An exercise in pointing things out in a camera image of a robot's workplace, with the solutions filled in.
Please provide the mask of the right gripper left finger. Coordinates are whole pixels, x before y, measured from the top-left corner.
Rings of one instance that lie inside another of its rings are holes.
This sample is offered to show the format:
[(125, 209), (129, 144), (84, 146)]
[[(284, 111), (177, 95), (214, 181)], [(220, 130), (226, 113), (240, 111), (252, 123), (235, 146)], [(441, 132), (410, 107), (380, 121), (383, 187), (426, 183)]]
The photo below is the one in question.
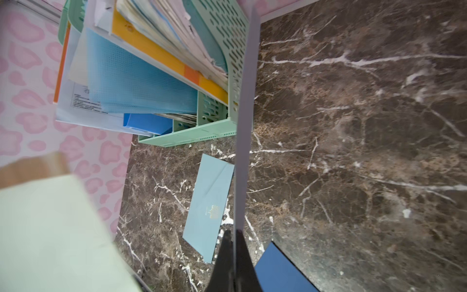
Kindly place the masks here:
[(205, 292), (234, 291), (234, 247), (231, 231), (225, 231), (218, 257)]

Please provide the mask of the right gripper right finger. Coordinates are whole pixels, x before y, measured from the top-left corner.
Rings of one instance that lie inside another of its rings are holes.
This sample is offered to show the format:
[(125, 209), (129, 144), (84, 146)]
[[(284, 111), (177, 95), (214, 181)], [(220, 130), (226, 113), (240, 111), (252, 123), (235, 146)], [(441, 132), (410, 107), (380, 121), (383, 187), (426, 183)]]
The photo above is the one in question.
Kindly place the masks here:
[(235, 291), (262, 292), (243, 232), (235, 231)]

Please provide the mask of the light teal envelope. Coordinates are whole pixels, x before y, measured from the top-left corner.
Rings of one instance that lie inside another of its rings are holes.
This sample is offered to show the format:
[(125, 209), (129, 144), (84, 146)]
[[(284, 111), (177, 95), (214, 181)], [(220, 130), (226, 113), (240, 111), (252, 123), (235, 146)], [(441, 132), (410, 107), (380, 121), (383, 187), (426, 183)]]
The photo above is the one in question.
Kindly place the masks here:
[(203, 154), (182, 238), (211, 263), (218, 238), (234, 165)]

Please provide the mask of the grey envelope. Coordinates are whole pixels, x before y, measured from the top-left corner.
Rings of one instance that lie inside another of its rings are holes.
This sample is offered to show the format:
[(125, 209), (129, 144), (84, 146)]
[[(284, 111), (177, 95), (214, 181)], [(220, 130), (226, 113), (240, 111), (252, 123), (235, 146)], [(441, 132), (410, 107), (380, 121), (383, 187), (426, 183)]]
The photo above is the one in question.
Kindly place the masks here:
[(242, 87), (237, 124), (235, 150), (234, 229), (244, 229), (246, 195), (248, 187), (249, 155), (254, 120), (254, 99), (257, 81), (257, 62), (260, 44), (260, 16), (251, 7), (249, 32), (243, 63)]

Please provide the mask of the cream letter paper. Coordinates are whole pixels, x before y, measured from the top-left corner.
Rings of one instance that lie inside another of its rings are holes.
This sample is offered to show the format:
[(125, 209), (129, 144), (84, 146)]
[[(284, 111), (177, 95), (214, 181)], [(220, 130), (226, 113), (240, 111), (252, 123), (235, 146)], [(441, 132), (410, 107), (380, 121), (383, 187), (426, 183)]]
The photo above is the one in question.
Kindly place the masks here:
[(62, 153), (1, 168), (1, 290), (140, 290)]

